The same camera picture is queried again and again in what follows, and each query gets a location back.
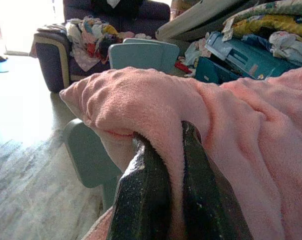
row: pink fleece blanket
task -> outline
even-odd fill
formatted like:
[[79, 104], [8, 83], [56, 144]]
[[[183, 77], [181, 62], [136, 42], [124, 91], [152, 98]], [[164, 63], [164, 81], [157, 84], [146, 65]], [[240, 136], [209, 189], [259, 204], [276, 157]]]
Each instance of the pink fleece blanket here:
[[302, 239], [302, 68], [217, 86], [128, 67], [94, 74], [60, 96], [123, 171], [134, 155], [132, 133], [150, 140], [170, 175], [171, 239], [185, 239], [183, 120], [200, 131], [254, 239]]

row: sofa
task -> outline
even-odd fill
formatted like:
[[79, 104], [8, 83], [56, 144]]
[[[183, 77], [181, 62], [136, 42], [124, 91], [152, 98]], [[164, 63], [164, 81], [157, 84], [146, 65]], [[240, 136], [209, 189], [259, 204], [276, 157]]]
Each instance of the sofa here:
[[[93, 16], [109, 22], [118, 32], [144, 33], [152, 38], [155, 38], [156, 30], [170, 18], [170, 7], [167, 4], [150, 0], [143, 1], [135, 19], [107, 14], [93, 6], [91, 0], [63, 0], [63, 7], [65, 20]], [[54, 93], [86, 76], [110, 69], [108, 62], [99, 62], [90, 70], [83, 71], [70, 55], [71, 42], [61, 32], [37, 31], [34, 34], [34, 45], [47, 88]]]

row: tiled floor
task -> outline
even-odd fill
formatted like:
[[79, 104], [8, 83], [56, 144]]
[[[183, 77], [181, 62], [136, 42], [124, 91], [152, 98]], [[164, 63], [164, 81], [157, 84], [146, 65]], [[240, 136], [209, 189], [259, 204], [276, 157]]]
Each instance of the tiled floor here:
[[74, 117], [37, 59], [0, 73], [0, 240], [81, 239], [102, 213], [101, 189], [77, 179], [62, 142]]

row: light blue chair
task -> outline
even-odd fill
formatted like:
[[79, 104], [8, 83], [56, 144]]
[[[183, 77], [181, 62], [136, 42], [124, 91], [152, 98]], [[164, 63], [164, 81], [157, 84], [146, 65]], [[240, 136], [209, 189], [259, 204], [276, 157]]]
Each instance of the light blue chair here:
[[[133, 38], [109, 48], [113, 69], [132, 66], [154, 68], [165, 73], [172, 70], [178, 53], [179, 48], [174, 44]], [[113, 205], [117, 177], [121, 171], [106, 153], [100, 137], [77, 118], [66, 125], [63, 140], [83, 185], [87, 188], [103, 186], [103, 210], [108, 210]]]

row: chair leg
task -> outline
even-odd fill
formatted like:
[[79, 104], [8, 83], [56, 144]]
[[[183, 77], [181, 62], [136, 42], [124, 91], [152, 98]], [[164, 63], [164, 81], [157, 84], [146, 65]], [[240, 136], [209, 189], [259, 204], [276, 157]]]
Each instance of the chair leg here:
[[110, 207], [113, 206], [117, 186], [117, 177], [110, 179], [103, 183], [103, 211], [106, 212]]

